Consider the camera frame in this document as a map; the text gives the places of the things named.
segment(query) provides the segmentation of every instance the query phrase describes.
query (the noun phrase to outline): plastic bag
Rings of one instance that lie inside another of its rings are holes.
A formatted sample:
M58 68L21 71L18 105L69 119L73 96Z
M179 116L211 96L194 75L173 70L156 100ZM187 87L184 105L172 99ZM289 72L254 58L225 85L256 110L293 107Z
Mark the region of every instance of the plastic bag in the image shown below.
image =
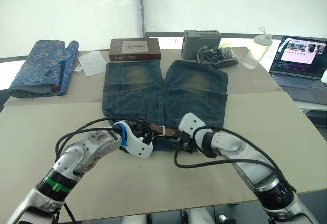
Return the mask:
M198 50L198 63L221 68L238 64L239 58L227 45L215 46L211 49L205 46Z

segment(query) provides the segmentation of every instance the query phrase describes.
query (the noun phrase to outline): beige tabletop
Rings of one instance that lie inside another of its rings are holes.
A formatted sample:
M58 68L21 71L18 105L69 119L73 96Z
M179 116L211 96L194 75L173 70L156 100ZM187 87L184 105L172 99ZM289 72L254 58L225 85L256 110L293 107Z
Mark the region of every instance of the beige tabletop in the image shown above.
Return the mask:
M233 48L238 57L245 57L248 49L245 47ZM108 51L101 51L102 56L109 61ZM182 60L179 49L161 50L161 70L165 76L168 68L175 60ZM258 65L255 69L247 69L242 64L222 68L228 73L228 94L247 94L260 92L282 91L279 85L269 73ZM55 104L55 103L78 103L78 102L100 102L102 101L103 84L105 74L87 77L84 72L73 73L67 95L57 97L43 97L34 99L19 99L10 97L4 106Z
M3 109L0 221L52 167L56 141L103 117L101 106L101 102L87 102ZM229 95L225 127L267 152L298 192L327 188L327 144L286 93ZM211 159L182 153L178 160L192 164ZM142 160L115 151L83 177L67 203L77 220L87 220L253 199L231 165L180 169L172 152L153 152ZM69 221L65 211L60 217Z

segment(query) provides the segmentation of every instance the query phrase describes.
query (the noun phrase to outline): jeans pocket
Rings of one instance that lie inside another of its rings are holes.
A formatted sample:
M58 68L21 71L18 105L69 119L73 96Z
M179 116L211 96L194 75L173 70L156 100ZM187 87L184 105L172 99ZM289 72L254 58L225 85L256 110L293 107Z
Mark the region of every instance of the jeans pocket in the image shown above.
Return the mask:
M185 114L193 113L205 122L207 126L215 126L220 122L220 113L225 114L224 110L221 111L220 104L221 101L209 104L206 99L185 94L175 123L178 125Z
M141 91L105 94L103 114L107 117L146 118L144 96Z

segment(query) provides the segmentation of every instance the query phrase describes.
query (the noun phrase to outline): brown box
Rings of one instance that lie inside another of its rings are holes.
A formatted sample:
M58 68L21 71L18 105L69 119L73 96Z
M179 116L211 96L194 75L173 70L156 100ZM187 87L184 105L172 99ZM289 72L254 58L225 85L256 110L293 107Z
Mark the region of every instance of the brown box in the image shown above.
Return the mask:
M151 39L112 39L109 58L114 61L145 61L161 59L159 41Z

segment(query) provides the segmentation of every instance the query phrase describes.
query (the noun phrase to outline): white curtain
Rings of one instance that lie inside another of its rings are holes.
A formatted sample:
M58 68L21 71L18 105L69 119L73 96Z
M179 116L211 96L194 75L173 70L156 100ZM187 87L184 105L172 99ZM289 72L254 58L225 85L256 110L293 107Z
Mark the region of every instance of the white curtain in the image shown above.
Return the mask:
M139 0L0 0L0 58L27 55L40 39L90 50L141 36Z
M327 37L327 0L144 0L148 32L185 29Z

